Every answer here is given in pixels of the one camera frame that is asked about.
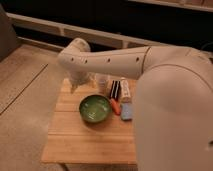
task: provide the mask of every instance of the blue object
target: blue object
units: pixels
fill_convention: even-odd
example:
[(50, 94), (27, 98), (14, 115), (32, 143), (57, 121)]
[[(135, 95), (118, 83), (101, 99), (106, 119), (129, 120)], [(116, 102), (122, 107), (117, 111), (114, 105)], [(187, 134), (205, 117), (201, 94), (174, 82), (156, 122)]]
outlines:
[(121, 119), (132, 120), (132, 103), (121, 103)]

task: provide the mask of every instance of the orange carrot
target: orange carrot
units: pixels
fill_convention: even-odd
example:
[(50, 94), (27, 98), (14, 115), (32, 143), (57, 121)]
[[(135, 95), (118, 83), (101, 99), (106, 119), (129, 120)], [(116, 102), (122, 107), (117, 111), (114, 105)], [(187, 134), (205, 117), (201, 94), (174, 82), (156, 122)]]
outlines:
[(115, 114), (120, 115), (121, 108), (120, 108), (120, 105), (118, 104), (118, 102), (116, 102), (116, 100), (112, 98), (112, 99), (110, 99), (110, 103), (111, 103), (112, 109), (115, 112)]

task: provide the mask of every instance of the floor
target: floor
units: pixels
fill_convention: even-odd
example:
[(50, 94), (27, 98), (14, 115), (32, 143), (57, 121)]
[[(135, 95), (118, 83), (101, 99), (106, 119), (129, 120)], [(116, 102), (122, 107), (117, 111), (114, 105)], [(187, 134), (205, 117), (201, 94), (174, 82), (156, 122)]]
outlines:
[[(0, 63), (1, 171), (62, 171), (59, 165), (42, 164), (40, 159), (59, 88), (66, 76), (57, 63), (56, 52), (30, 45), (22, 45)], [(137, 170), (125, 165), (68, 167), (70, 171)]]

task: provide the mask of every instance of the table leg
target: table leg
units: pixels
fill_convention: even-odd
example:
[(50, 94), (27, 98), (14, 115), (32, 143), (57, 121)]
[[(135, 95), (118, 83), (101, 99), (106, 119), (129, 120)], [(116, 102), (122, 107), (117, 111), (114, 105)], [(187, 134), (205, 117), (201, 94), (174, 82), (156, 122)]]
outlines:
[(67, 165), (65, 163), (59, 163), (59, 165), (61, 166), (63, 171), (69, 171), (69, 168), (67, 167)]

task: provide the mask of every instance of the dark wall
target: dark wall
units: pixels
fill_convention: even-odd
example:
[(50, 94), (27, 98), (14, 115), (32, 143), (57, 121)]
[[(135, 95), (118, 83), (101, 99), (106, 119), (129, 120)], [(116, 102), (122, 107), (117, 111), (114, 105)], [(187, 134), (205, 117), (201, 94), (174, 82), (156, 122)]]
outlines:
[(213, 13), (209, 12), (126, 0), (0, 2), (8, 12), (159, 42), (199, 49), (213, 42)]

